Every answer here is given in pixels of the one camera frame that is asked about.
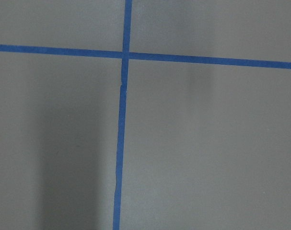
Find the blue tape line lengthwise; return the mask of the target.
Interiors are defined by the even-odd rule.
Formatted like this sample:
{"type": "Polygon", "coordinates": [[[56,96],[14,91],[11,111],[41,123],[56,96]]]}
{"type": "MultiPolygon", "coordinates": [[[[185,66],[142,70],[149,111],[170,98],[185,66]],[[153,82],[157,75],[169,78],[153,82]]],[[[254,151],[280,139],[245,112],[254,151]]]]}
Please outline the blue tape line lengthwise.
{"type": "Polygon", "coordinates": [[[115,170],[116,186],[114,193],[114,211],[112,227],[112,229],[114,230],[120,229],[131,15],[132,15],[132,1],[127,0],[125,1],[125,11],[124,11],[123,44],[121,60],[121,86],[118,111],[118,133],[117,133],[116,170],[115,170]]]}

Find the blue tape line crosswise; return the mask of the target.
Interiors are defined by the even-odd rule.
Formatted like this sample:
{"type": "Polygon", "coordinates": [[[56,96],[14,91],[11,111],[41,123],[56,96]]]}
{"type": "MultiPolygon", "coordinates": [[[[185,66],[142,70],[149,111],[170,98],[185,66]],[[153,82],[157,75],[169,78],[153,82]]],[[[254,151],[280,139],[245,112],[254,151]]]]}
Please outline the blue tape line crosswise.
{"type": "Polygon", "coordinates": [[[56,48],[44,46],[15,46],[1,45],[0,52],[14,53],[33,53],[46,55],[62,55],[77,57],[96,57],[96,58],[128,58],[133,60],[150,60],[150,61],[166,61],[181,63],[198,63],[228,66],[245,66],[260,67],[273,69],[291,69],[291,62],[253,60],[253,59],[237,59],[223,57],[201,57],[201,56],[182,56],[169,54],[150,54],[130,52],[125,54],[119,51],[91,50],[91,49],[73,49],[73,48],[56,48]]]}

